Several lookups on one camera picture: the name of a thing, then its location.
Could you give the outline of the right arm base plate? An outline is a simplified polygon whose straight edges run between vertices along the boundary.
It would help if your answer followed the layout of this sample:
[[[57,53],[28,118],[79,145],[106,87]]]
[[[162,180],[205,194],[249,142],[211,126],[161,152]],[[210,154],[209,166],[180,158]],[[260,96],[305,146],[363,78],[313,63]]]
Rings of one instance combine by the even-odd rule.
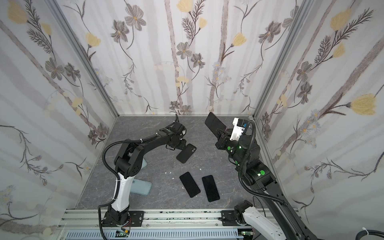
[[[239,226],[240,215],[236,210],[222,210],[220,220],[224,227]]]

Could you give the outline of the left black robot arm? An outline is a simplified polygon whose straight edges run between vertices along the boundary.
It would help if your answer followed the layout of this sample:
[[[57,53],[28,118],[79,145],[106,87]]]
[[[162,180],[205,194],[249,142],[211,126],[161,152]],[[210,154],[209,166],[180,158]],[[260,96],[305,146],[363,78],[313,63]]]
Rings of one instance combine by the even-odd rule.
[[[166,146],[170,150],[183,150],[186,147],[184,135],[187,129],[181,123],[174,121],[172,124],[160,129],[154,135],[139,140],[123,140],[108,145],[102,153],[104,166],[116,177],[115,192],[112,200],[98,206],[107,208],[105,216],[99,216],[101,226],[125,226],[129,223],[130,192],[135,176],[142,169],[144,155],[148,152]],[[114,160],[114,168],[106,161],[106,154],[112,147],[120,145]]]

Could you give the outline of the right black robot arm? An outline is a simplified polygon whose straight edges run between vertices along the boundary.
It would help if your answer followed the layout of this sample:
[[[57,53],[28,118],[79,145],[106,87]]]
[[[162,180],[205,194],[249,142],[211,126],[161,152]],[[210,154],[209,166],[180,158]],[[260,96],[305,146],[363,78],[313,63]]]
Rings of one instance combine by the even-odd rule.
[[[231,131],[218,130],[216,147],[235,161],[241,186],[254,197],[261,198],[276,220],[273,223],[248,201],[235,207],[240,225],[249,225],[266,240],[315,240],[316,235],[298,216],[285,197],[277,178],[260,160],[260,147],[255,134],[231,139]]]

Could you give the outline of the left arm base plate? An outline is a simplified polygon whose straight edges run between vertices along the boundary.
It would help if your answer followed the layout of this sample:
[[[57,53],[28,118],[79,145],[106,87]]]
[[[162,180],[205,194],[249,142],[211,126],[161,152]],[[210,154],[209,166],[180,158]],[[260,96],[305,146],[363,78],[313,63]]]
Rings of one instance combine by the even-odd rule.
[[[102,218],[103,227],[141,227],[144,219],[144,211],[129,211],[114,217],[109,212]]]

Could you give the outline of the black phone case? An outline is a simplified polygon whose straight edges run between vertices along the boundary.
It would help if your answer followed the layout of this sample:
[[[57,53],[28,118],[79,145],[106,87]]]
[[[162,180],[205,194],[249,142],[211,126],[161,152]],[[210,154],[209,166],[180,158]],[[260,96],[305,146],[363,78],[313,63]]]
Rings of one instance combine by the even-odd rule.
[[[177,155],[176,159],[185,164],[189,158],[196,152],[197,148],[192,144],[187,144],[185,148]]]

